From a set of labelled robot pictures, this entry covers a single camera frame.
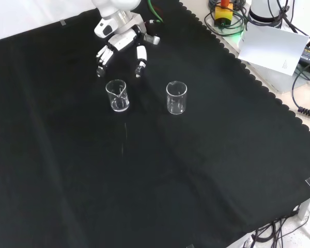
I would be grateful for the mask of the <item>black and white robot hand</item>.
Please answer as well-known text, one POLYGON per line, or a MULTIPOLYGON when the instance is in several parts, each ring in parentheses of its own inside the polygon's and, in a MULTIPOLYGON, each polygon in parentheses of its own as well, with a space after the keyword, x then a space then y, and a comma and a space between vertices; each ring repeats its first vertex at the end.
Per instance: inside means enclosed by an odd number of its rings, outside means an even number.
POLYGON ((122 34, 113 35, 107 44, 97 53, 97 76, 102 78, 105 76, 109 61, 116 52, 123 51, 131 45, 136 45, 136 54, 138 65, 135 69, 135 76, 140 78, 147 64, 147 51, 141 40, 144 34, 138 25, 132 26, 122 34))

